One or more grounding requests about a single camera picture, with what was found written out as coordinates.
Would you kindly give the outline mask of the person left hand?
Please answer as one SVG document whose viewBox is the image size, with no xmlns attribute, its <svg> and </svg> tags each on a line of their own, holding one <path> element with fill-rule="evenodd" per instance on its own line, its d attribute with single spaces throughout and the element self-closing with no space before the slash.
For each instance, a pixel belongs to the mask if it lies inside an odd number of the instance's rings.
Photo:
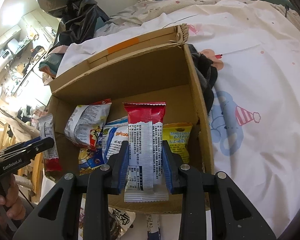
<svg viewBox="0 0 300 240">
<path fill-rule="evenodd" d="M 11 174 L 10 187 L 6 193 L 6 196 L 0 195 L 0 205 L 8 207 L 6 215 L 13 220 L 22 220 L 25 217 L 25 207 L 19 197 L 19 187 L 15 182 L 14 174 Z"/>
</svg>

